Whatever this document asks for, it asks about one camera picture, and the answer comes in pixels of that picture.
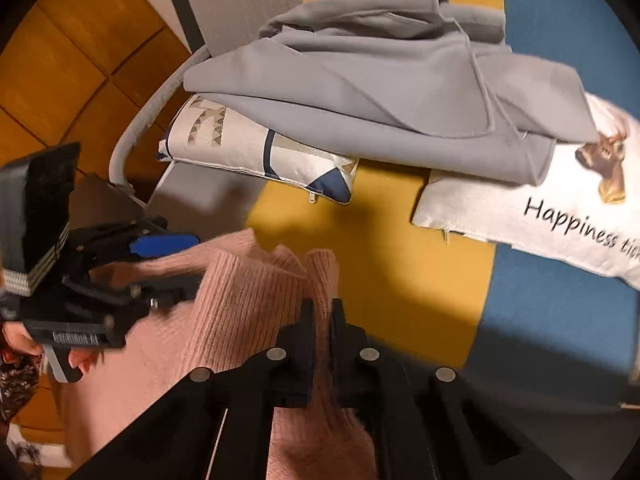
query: yellow floor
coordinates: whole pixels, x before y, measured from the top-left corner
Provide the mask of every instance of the yellow floor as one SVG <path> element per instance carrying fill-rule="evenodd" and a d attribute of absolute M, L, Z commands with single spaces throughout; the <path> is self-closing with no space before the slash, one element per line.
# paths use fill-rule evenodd
<path fill-rule="evenodd" d="M 451 0 L 501 9 L 503 0 Z M 350 322 L 406 351 L 462 366 L 482 314 L 494 246 L 410 224 L 427 170 L 364 162 L 353 201 L 311 205 L 268 182 L 248 219 L 266 247 L 331 248 Z"/>

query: human hand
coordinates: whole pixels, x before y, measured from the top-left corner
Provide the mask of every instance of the human hand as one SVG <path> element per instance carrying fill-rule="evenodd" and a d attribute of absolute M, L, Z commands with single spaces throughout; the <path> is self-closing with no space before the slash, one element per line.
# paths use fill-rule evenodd
<path fill-rule="evenodd" d="M 2 348 L 2 360 L 5 363 L 15 363 L 20 355 L 41 355 L 42 345 L 36 343 L 24 325 L 17 321 L 7 321 L 2 325 L 2 335 L 7 348 Z M 97 362 L 98 352 L 73 348 L 69 352 L 69 365 L 72 368 L 80 368 L 83 374 L 89 372 L 92 365 Z"/>

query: pink knit sweater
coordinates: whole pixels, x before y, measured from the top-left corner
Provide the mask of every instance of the pink knit sweater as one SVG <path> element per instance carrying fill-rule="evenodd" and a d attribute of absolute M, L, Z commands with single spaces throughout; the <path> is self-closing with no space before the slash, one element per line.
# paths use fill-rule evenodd
<path fill-rule="evenodd" d="M 350 410 L 332 406 L 328 393 L 327 323 L 337 295 L 337 263 L 329 251 L 300 262 L 287 248 L 258 247 L 245 230 L 142 264 L 116 264 L 111 283 L 149 275 L 204 271 L 195 302 L 168 316 L 149 316 L 123 351 L 105 352 L 79 383 L 60 391 L 67 452 L 80 465 L 190 370 L 237 367 L 275 342 L 295 322 L 303 297 L 315 304 L 317 369 L 305 410 L 276 409 L 267 478 L 369 480 L 376 477 L 372 442 Z"/>

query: wooden floor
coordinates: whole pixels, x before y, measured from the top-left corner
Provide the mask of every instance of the wooden floor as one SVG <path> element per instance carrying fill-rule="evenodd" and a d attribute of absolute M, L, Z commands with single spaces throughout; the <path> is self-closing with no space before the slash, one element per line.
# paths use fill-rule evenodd
<path fill-rule="evenodd" d="M 118 138 L 188 55 L 146 0 L 39 0 L 0 55 L 0 165 L 79 140 L 79 178 L 107 179 Z M 142 200 L 165 169 L 155 160 L 158 140 L 187 98 L 177 92 L 127 159 Z M 63 442 L 46 380 L 15 422 L 28 440 Z"/>

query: patterned pillow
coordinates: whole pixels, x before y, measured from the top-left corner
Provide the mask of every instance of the patterned pillow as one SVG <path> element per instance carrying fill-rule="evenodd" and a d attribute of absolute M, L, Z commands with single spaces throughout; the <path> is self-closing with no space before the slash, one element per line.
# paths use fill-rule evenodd
<path fill-rule="evenodd" d="M 431 171 L 412 222 L 511 245 L 640 290 L 640 123 L 591 94 L 598 142 L 558 144 L 537 187 Z"/>
<path fill-rule="evenodd" d="M 174 117 L 158 158 L 281 180 L 344 204 L 358 167 L 357 158 L 300 144 L 198 95 Z"/>

